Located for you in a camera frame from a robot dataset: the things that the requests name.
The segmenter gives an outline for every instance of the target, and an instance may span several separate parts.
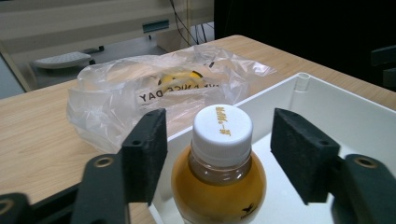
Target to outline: plastic bottle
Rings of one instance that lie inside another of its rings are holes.
[[[253,124],[232,105],[195,117],[191,145],[177,157],[172,190],[185,223],[249,223],[265,197],[266,177],[251,150]]]

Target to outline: clear plastic bag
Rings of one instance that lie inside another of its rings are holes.
[[[234,105],[247,98],[248,76],[273,72],[210,45],[90,65],[69,89],[67,118],[82,139],[117,153],[147,112],[166,109],[170,136],[191,126],[195,114],[208,105]]]

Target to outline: white tray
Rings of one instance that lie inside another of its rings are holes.
[[[333,223],[332,195],[327,203],[305,206],[271,153],[274,108],[299,113],[338,142],[340,156],[357,153],[385,163],[396,174],[396,112],[308,74],[300,73],[259,92],[237,106],[254,124],[253,150],[267,175],[262,208],[252,223]],[[157,223],[183,223],[173,200],[173,162],[190,142],[191,128],[168,139],[168,155],[149,208]]]

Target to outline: white bottle cap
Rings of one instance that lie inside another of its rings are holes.
[[[253,123],[242,109],[210,105],[195,116],[193,154],[212,166],[235,166],[250,155],[252,132]]]

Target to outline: dark background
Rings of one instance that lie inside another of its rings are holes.
[[[394,3],[384,0],[216,0],[215,38],[244,35],[382,86],[371,51],[396,45]]]

